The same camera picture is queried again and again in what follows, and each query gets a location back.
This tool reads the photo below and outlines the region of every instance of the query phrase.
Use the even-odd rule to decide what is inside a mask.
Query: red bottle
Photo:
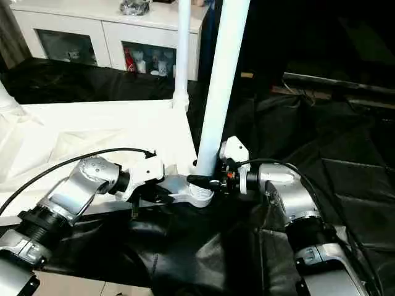
[[[126,69],[129,72],[135,72],[136,71],[136,64],[135,64],[135,60],[133,60],[129,48],[124,48],[123,49],[125,52],[125,61],[126,61]]]

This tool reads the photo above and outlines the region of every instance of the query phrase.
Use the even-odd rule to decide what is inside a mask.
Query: black cloth
[[[173,89],[150,76],[42,60],[11,71],[5,85],[22,103],[169,99]],[[191,83],[189,93],[197,147],[207,86]],[[223,133],[239,137],[251,158],[286,160],[305,173],[325,219],[344,231],[371,282],[350,231],[364,246],[385,295],[395,294],[394,119],[392,110],[303,96],[258,100],[238,88]],[[296,294],[292,251],[276,209],[259,194],[216,195],[202,209],[181,203],[119,219],[81,221],[45,270],[148,286],[155,295]]]

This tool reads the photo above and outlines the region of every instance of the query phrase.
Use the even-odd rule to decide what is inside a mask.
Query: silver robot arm
[[[191,175],[187,180],[225,193],[260,191],[276,205],[302,277],[296,284],[300,296],[369,295],[338,244],[336,231],[323,221],[297,170],[273,162],[263,163],[257,170],[244,164],[237,171],[231,171],[232,165],[249,159],[248,150],[234,136],[222,144],[219,157],[226,167],[220,179]]]
[[[96,194],[127,200],[138,186],[163,177],[164,166],[156,156],[127,171],[102,157],[81,160],[35,208],[19,214],[22,222],[15,229],[0,237],[0,294],[33,295],[40,284],[33,269],[50,259]]]
[[[301,177],[281,164],[261,164],[257,180],[259,191],[282,212],[296,268],[303,278],[296,286],[299,294],[368,296],[338,244],[334,229],[325,225]]]

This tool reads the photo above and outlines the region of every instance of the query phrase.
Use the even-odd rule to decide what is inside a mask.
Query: black cable
[[[99,151],[94,151],[91,153],[87,153],[81,156],[77,156],[74,158],[71,158],[69,160],[66,160],[64,162],[58,163],[57,165],[54,165],[50,168],[48,168],[47,170],[43,171],[42,173],[38,174],[37,176],[35,176],[34,178],[32,178],[31,180],[27,181],[24,185],[22,185],[18,190],[16,190],[7,200],[6,202],[3,203],[3,205],[0,207],[0,216],[4,213],[4,211],[6,210],[6,208],[9,206],[9,204],[23,191],[25,190],[27,187],[29,187],[30,185],[32,185],[34,182],[36,182],[37,180],[41,179],[43,176],[48,175],[50,172],[63,167],[65,165],[68,165],[69,163],[72,162],[76,162],[77,160],[81,160],[87,157],[91,157],[91,156],[95,156],[98,154],[104,154],[104,153],[109,153],[109,152],[115,152],[115,151],[133,151],[133,152],[141,152],[144,153],[146,155],[146,158],[155,156],[155,153],[152,153],[148,150],[143,150],[143,149],[138,149],[138,148],[111,148],[111,149],[104,149],[104,150],[99,150]]]
[[[307,183],[307,185],[310,187],[309,189],[312,191],[313,195],[315,196],[315,200],[318,200],[317,198],[317,192],[315,191],[315,187],[313,186],[313,184],[310,182],[310,179],[303,173],[301,173],[295,166],[286,163],[286,162],[282,162],[281,160],[275,160],[272,158],[256,158],[256,159],[252,159],[252,160],[246,160],[244,162],[237,162],[236,163],[236,167],[239,168],[242,165],[246,165],[249,163],[278,163],[280,165],[284,165],[285,167],[289,168],[290,170],[293,170],[295,173],[299,174],[299,176],[301,177],[301,179],[303,179],[303,181],[305,183]],[[383,285],[380,281],[380,277],[378,276],[378,273],[376,272],[376,269],[373,266],[372,261],[370,261],[367,251],[365,249],[365,247],[363,246],[363,244],[361,243],[360,240],[358,240],[356,234],[354,231],[352,231],[349,223],[347,222],[347,218],[343,215],[343,213],[340,211],[339,207],[337,207],[334,204],[334,201],[332,200],[332,198],[330,198],[330,196],[328,196],[326,194],[325,191],[323,191],[322,189],[320,189],[323,192],[323,196],[325,196],[325,198],[327,199],[327,201],[330,203],[330,205],[333,207],[333,210],[336,212],[336,214],[339,216],[340,220],[342,221],[343,225],[346,227],[346,229],[349,231],[349,234],[351,235],[352,239],[355,241],[355,243],[357,244],[358,248],[360,249],[362,255],[365,258],[365,261],[368,264],[368,267],[370,269],[370,272],[373,275],[374,278],[374,283],[373,283],[373,287],[375,288],[377,295],[379,296],[383,296],[384,295],[384,289],[383,289]]]

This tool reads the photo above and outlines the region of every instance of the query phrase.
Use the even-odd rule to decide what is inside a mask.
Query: white pipe
[[[9,95],[4,85],[0,80],[0,110],[5,111],[18,106],[15,99]]]
[[[196,174],[212,176],[239,58],[250,0],[224,0]]]
[[[188,111],[189,107],[187,86],[190,23],[191,0],[178,0],[178,44],[173,107],[184,107],[186,111]]]

